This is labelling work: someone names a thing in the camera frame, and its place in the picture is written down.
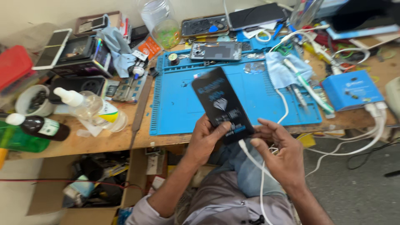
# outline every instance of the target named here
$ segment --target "bottle label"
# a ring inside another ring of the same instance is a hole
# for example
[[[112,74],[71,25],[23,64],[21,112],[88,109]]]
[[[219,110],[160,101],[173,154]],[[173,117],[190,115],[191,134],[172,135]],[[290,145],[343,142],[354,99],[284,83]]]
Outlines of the bottle label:
[[[98,116],[108,122],[114,123],[118,117],[118,109],[112,104],[103,100],[103,108],[99,112]]]
[[[56,135],[58,129],[60,128],[60,124],[57,121],[44,118],[44,124],[38,133],[48,136]]]

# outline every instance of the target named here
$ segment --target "man's right hand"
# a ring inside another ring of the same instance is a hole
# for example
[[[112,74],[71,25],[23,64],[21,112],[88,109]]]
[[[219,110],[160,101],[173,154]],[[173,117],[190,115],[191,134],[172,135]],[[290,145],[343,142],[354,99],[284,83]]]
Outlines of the man's right hand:
[[[264,158],[271,175],[288,193],[307,188],[302,143],[293,138],[282,125],[264,119],[258,121],[262,125],[254,127],[256,133],[250,143]],[[273,141],[280,152],[272,154],[264,140]]]

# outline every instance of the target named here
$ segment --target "white wall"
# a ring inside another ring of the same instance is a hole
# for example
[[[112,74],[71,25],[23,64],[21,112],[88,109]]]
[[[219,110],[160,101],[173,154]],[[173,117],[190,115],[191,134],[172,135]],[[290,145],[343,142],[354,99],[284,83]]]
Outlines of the white wall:
[[[122,11],[133,27],[144,25],[136,10],[135,0],[4,0],[1,2],[0,42],[6,37],[32,27],[50,22],[60,28],[73,28],[76,18],[92,14]],[[222,0],[170,0],[176,19],[224,13]],[[293,5],[296,0],[278,0]],[[262,5],[262,0],[227,0],[228,11]]]

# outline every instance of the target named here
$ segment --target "floor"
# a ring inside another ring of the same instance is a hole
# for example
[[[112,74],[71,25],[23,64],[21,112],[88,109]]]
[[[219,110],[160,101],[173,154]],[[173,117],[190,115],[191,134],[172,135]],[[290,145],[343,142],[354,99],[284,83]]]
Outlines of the floor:
[[[330,152],[340,142],[316,139],[314,149]],[[344,145],[343,152],[368,144],[359,141]],[[321,155],[304,150],[306,174],[313,171]],[[374,152],[359,169],[346,168],[347,156],[327,156],[321,167],[307,177],[307,183],[336,225],[397,225],[400,221],[400,176],[385,178],[383,174],[400,170],[400,145]],[[352,161],[357,165],[362,158]],[[40,159],[7,161],[0,170],[0,179],[27,179],[38,176]],[[0,182],[0,217],[9,225],[55,225],[63,212],[26,217],[34,185]]]
[[[313,149],[332,152],[339,140],[316,139]],[[341,152],[350,152],[367,145],[362,140],[344,144]],[[304,150],[306,174],[313,171],[319,153]],[[349,156],[326,156],[318,171],[306,178],[317,200],[336,225],[398,225],[400,221],[400,176],[385,178],[383,174],[400,170],[400,144],[376,151],[369,161],[355,170],[346,167]],[[351,161],[359,165],[363,157]]]
[[[42,159],[6,161],[0,179],[35,179],[39,176]],[[63,211],[45,215],[25,216],[35,185],[31,182],[0,182],[0,218],[8,225],[55,225]]]

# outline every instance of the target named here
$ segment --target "white bowl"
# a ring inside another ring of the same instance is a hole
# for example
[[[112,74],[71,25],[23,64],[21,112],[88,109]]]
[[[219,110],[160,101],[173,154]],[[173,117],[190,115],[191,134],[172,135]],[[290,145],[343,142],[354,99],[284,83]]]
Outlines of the white bowl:
[[[49,96],[50,90],[44,85],[34,85],[28,89],[26,89],[20,96],[18,97],[17,102],[15,103],[15,111],[17,113],[27,116],[41,116],[46,117],[53,113],[54,108],[56,107],[54,104],[51,104],[48,99],[44,100],[43,104],[36,111],[32,113],[27,113],[29,109],[30,102],[32,98],[36,96],[36,94],[41,91],[46,91],[46,96]]]

